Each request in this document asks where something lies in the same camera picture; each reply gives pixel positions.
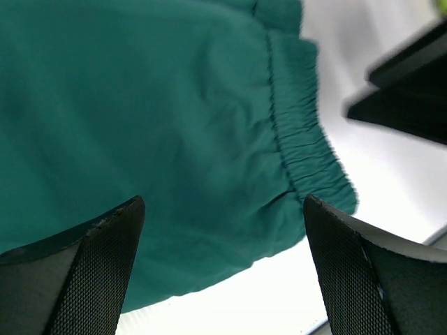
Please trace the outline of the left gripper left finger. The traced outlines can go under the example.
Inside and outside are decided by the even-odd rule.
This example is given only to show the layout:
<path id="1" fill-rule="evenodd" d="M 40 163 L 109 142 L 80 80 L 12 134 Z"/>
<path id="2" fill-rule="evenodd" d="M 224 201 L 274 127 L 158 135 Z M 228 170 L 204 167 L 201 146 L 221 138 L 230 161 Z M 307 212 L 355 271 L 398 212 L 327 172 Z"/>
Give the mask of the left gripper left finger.
<path id="1" fill-rule="evenodd" d="M 140 196 L 1 254 L 1 333 L 114 334 L 145 222 Z"/>

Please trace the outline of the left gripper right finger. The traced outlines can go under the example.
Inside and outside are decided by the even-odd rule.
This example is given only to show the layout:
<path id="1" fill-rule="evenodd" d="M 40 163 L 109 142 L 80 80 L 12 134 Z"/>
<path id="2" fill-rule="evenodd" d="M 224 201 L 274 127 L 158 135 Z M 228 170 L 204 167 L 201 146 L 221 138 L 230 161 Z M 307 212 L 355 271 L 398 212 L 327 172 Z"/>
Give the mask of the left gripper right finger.
<path id="1" fill-rule="evenodd" d="M 305 227 L 333 334 L 445 334 L 446 252 L 309 195 Z"/>

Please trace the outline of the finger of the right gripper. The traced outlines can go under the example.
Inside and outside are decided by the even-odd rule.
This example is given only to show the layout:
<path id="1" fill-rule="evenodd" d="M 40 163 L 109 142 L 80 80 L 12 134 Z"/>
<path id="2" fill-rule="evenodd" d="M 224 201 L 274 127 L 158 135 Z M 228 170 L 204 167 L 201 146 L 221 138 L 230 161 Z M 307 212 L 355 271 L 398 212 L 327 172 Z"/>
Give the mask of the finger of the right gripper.
<path id="1" fill-rule="evenodd" d="M 386 87 L 352 103 L 346 118 L 446 144 L 445 87 Z"/>
<path id="2" fill-rule="evenodd" d="M 367 79 L 381 87 L 446 56 L 446 18 L 394 49 L 370 68 Z"/>

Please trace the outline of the teal green shorts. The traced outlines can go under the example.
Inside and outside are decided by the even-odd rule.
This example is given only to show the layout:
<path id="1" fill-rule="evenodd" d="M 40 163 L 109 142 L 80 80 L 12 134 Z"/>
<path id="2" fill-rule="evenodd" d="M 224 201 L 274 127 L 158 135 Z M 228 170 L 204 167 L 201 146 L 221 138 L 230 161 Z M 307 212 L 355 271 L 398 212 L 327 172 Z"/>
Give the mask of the teal green shorts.
<path id="1" fill-rule="evenodd" d="M 2 1 L 1 250 L 139 195 L 124 311 L 204 290 L 356 193 L 300 1 Z"/>

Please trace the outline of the lime green shorts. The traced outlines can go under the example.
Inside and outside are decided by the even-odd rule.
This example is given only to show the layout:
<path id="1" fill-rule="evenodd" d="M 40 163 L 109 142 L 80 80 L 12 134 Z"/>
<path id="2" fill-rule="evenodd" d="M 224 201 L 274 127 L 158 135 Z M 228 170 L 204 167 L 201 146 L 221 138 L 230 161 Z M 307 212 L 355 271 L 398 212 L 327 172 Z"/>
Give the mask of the lime green shorts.
<path id="1" fill-rule="evenodd" d="M 440 16 L 442 17 L 446 17 L 447 16 L 447 0 L 433 0 L 433 5 L 436 9 L 436 11 L 438 12 L 438 14 L 440 14 Z"/>

